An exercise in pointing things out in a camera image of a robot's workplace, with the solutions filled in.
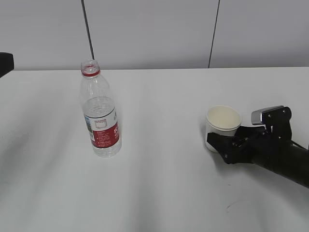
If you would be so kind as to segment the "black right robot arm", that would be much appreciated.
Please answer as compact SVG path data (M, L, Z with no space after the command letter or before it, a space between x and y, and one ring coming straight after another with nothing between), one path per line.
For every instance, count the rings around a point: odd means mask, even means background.
M265 127L237 129L234 136L207 134L209 143L226 164L251 163L309 186L309 151L291 140L275 138Z

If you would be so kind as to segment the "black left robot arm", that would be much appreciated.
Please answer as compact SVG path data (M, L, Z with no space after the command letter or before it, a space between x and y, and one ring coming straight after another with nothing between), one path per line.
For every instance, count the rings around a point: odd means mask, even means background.
M14 70L14 57L11 53L0 52L0 77Z

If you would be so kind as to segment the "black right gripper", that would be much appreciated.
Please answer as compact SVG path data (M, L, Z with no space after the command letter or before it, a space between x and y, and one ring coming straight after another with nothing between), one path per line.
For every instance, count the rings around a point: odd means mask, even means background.
M267 165L268 156L262 151L260 140L268 137L267 132L255 132L255 127L240 126L235 136L207 134L207 142L221 155L227 164L252 163Z

